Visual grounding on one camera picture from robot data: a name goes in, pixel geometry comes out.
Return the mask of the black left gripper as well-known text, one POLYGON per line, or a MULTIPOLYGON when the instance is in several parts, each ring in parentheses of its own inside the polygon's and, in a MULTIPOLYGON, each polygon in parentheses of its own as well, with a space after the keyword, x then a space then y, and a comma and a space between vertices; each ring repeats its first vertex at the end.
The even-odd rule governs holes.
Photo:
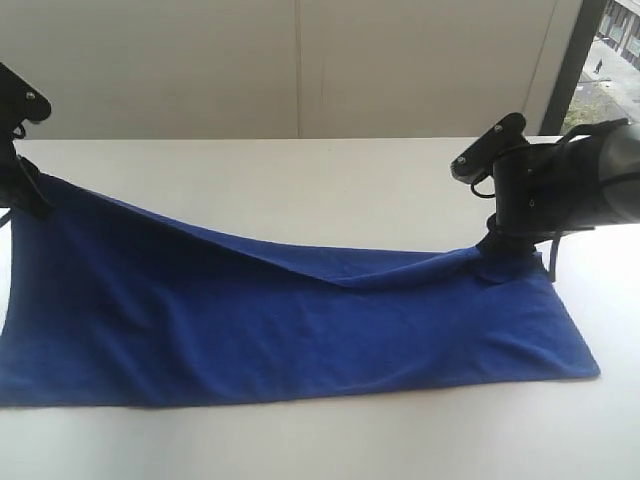
POLYGON ((39 185, 41 172, 26 157, 20 157, 14 142, 22 140, 26 131, 22 123, 1 123, 1 206, 21 208, 37 219, 46 219, 54 208, 39 185))

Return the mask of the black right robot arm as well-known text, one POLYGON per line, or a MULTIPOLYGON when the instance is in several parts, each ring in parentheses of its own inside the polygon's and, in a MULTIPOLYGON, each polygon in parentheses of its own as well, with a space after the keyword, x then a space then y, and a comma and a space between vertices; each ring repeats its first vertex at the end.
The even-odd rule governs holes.
POLYGON ((513 148, 494 161, 495 214, 477 245, 485 255, 599 226, 639 222, 639 126, 578 125, 553 143, 513 148))

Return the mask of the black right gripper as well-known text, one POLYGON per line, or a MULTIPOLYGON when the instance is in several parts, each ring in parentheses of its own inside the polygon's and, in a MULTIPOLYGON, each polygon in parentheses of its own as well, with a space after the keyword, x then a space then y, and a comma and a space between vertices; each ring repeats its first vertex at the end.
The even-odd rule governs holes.
POLYGON ((495 213, 476 245, 484 256, 532 255, 555 234, 613 223, 601 187, 604 141, 581 139, 510 149, 493 162, 495 213))

